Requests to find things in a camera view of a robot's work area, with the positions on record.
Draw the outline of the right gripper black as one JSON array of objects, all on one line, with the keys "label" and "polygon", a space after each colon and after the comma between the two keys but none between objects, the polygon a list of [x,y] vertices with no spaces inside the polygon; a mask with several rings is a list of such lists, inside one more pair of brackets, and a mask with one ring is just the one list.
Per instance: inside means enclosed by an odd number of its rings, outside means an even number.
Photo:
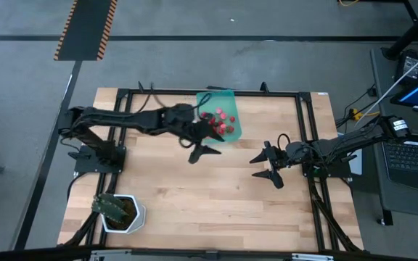
[{"label": "right gripper black", "polygon": [[[265,141],[263,144],[264,148],[261,150],[261,153],[251,159],[249,161],[250,164],[273,160],[273,166],[276,169],[282,169],[293,165],[301,165],[311,156],[311,149],[304,142],[292,142],[286,145],[284,149],[272,146],[269,141]],[[263,170],[253,173],[252,176],[271,179],[271,174],[270,170]]]}]

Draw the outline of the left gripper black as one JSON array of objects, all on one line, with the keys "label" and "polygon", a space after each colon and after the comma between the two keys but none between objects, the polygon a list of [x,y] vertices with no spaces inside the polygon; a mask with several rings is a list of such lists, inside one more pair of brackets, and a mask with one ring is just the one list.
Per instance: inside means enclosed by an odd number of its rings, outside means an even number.
[{"label": "left gripper black", "polygon": [[167,107],[163,113],[163,126],[179,138],[182,147],[196,145],[198,154],[221,154],[220,151],[200,144],[205,138],[206,143],[225,142],[224,138],[213,130],[207,119],[195,120],[195,108],[191,104],[176,104]]}]

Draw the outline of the teal plastic tupperware container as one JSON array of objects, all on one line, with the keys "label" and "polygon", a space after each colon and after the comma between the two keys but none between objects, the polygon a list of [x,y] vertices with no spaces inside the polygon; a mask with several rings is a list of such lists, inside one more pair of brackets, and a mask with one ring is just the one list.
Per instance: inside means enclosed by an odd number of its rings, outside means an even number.
[{"label": "teal plastic tupperware container", "polygon": [[[217,123],[219,121],[223,121],[224,124],[226,124],[226,128],[221,128],[221,126],[218,126],[219,129],[225,130],[223,135],[220,134],[224,138],[225,142],[235,142],[241,137],[242,127],[238,114],[235,95],[232,90],[200,92],[196,95],[196,99],[199,115],[201,115],[202,112],[207,112],[209,121],[212,118],[215,118]],[[221,108],[223,110],[222,113],[226,113],[226,119],[221,119],[220,114],[216,113],[216,108]],[[231,116],[235,117],[234,122],[230,121]],[[234,127],[233,133],[227,132],[226,129],[228,126]]]}]

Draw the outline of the white hexagonal plant pot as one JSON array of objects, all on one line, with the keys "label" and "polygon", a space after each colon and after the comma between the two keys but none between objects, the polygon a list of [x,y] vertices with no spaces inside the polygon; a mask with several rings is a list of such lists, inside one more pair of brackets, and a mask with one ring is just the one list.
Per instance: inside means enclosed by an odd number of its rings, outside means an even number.
[{"label": "white hexagonal plant pot", "polygon": [[133,214],[131,215],[131,220],[119,225],[113,225],[112,220],[101,214],[102,226],[105,231],[108,233],[131,234],[143,227],[147,214],[146,207],[133,195],[115,194],[115,197],[123,201],[126,205],[126,212],[133,212]]}]

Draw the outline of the green cactus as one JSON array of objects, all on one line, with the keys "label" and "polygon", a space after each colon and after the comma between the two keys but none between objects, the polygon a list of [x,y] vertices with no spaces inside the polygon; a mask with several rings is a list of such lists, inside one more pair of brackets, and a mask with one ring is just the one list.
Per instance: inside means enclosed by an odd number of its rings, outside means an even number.
[{"label": "green cactus", "polygon": [[113,194],[95,196],[91,209],[116,223],[124,223],[128,216],[125,211],[125,204]]}]

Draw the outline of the dark grey laptop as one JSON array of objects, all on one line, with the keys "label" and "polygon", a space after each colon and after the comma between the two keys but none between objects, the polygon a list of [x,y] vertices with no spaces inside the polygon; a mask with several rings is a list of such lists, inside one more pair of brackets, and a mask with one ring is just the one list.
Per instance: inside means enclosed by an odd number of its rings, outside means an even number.
[{"label": "dark grey laptop", "polygon": [[384,210],[418,215],[418,136],[370,147]]}]

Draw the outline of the thin white rod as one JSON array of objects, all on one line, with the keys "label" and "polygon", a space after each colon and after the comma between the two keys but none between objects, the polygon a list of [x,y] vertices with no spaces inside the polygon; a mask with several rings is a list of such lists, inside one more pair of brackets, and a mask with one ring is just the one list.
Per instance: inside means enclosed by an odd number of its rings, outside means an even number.
[{"label": "thin white rod", "polygon": [[[372,49],[370,51],[372,72],[374,76],[375,88],[378,100],[371,103],[368,108],[362,110],[364,115],[379,111],[380,116],[395,115],[402,117],[410,128],[418,129],[418,112],[410,107],[403,107],[391,104],[390,99],[403,90],[403,86],[395,84],[393,76],[396,72],[396,61],[384,58],[382,49]],[[355,126],[362,125],[362,117]]]}]

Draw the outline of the black mat with orange stripes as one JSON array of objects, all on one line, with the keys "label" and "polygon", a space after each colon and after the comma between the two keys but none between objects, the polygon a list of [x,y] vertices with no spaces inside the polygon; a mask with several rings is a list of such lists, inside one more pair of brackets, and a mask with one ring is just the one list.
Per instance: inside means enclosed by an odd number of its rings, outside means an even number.
[{"label": "black mat with orange stripes", "polygon": [[118,0],[74,0],[54,60],[103,60],[117,5]]}]

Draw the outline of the black power adapter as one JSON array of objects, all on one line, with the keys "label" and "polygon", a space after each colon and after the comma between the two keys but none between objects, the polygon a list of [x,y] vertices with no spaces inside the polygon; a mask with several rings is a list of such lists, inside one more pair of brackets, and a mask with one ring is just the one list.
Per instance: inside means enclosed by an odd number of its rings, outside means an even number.
[{"label": "black power adapter", "polygon": [[398,58],[395,80],[401,79],[398,84],[409,86],[418,81],[418,51],[409,49],[403,51]]}]

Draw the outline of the slanted black floor tape strip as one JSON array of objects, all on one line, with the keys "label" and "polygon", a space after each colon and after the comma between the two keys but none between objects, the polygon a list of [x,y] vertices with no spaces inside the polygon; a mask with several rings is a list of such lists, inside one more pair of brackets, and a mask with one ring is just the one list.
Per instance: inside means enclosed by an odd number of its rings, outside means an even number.
[{"label": "slanted black floor tape strip", "polygon": [[82,61],[75,61],[72,71],[70,73],[65,92],[60,102],[59,109],[54,119],[54,124],[49,134],[49,139],[43,151],[41,161],[38,164],[36,174],[34,176],[33,184],[28,193],[27,201],[23,207],[19,223],[17,225],[14,238],[11,243],[11,250],[24,250],[30,231],[38,211],[38,206],[46,185],[49,175],[49,170],[52,166],[54,154],[56,152],[57,144],[60,135],[58,134],[58,120],[60,116],[68,109],[72,99],[75,85],[81,71]]}]

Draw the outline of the black stand pole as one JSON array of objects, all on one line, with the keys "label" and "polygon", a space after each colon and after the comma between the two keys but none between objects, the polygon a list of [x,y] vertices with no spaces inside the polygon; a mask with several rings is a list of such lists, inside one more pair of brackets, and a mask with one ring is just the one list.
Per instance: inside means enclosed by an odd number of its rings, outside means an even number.
[{"label": "black stand pole", "polygon": [[387,59],[396,59],[407,46],[417,39],[418,20],[389,49],[383,49],[382,54]]}]

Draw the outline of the black metal table frame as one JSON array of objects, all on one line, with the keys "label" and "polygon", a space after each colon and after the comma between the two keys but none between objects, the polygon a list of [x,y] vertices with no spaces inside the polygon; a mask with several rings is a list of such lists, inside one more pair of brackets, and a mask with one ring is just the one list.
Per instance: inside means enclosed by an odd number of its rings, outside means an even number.
[{"label": "black metal table frame", "polygon": [[329,96],[283,91],[237,91],[241,137],[216,144],[221,154],[189,164],[175,136],[96,127],[101,138],[126,147],[116,194],[146,207],[145,224],[131,234],[106,233],[96,222],[86,243],[107,247],[243,252],[317,252],[340,249],[337,237],[311,202],[300,166],[283,169],[284,187],[253,177],[267,163],[253,163],[263,143],[334,138]]}]

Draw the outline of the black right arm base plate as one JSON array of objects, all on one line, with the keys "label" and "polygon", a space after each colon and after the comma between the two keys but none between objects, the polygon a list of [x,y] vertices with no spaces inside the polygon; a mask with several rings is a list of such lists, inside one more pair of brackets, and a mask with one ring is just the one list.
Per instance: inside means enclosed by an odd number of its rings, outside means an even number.
[{"label": "black right arm base plate", "polygon": [[349,178],[351,176],[350,161],[357,158],[356,155],[339,154],[330,162],[327,159],[317,157],[307,159],[303,164],[305,176],[313,178]]}]

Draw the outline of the silver metal bracket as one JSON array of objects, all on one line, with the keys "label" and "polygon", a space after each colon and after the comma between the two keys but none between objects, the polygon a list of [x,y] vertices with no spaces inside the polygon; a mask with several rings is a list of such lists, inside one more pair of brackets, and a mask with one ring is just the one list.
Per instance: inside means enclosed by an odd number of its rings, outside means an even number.
[{"label": "silver metal bracket", "polygon": [[89,261],[105,261],[107,257],[119,257],[130,255],[132,253],[131,249],[104,249],[104,250],[94,250],[91,252]]},{"label": "silver metal bracket", "polygon": [[292,253],[291,261],[334,261],[334,257],[322,254]]}]

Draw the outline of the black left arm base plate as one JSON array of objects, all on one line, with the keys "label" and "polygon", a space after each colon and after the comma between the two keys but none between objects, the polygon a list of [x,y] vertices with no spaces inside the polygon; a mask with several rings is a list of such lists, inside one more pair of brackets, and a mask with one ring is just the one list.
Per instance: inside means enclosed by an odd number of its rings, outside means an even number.
[{"label": "black left arm base plate", "polygon": [[75,160],[74,171],[78,173],[121,173],[126,157],[126,148],[117,146],[117,160],[107,162],[97,156],[97,153],[87,147],[82,146],[79,152],[68,152],[68,156]]}]

